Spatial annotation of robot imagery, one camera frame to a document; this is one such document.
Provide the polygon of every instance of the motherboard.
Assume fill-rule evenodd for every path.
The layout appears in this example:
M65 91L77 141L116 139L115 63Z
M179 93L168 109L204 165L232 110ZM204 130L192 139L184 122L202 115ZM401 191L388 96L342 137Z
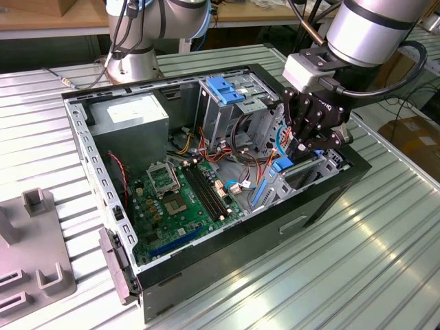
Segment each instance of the motherboard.
M164 192L163 187L174 188ZM222 187L206 160L175 168L162 164L130 183L137 264L146 264L243 217L239 204Z

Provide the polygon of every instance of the open computer tower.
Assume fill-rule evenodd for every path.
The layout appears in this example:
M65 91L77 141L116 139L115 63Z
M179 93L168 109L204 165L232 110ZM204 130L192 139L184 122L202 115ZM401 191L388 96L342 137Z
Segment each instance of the open computer tower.
M292 156L284 87L259 65L63 95L120 300L145 321L288 240L370 168Z

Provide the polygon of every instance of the metal workbench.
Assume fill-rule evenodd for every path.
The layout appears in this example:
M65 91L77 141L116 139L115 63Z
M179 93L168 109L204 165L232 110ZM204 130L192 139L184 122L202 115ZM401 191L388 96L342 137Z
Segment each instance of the metal workbench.
M419 41L428 51L428 60L425 68L440 76L440 35L436 35L426 31L425 29L415 26L407 40ZM399 49L403 55L417 62L419 60L419 52L412 47L403 47Z
M287 84L283 56L263 45L159 57L167 76L245 63L260 63ZM85 86L100 68L56 71ZM98 245L102 222L72 140L64 91L44 71L0 76L0 200L50 188L78 284L75 294L5 329L141 329L142 311L120 304ZM349 128L352 147L373 166L366 177L319 223L172 308L150 329L439 324L439 185L360 120Z

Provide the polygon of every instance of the gray holder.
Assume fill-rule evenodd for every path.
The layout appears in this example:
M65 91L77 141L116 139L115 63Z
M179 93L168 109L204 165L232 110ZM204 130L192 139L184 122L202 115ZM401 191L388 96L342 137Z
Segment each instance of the gray holder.
M0 327L76 291L52 194L0 203Z

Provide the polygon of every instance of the yellow wire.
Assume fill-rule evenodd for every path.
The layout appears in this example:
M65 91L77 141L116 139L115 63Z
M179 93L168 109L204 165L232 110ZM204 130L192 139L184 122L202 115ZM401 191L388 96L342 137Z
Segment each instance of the yellow wire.
M192 133L188 134L188 138L186 139L185 147L181 151L178 151L176 153L178 153L179 155L183 155L184 153L186 153L188 151L188 149L190 148L190 140L191 140L192 136L193 136Z

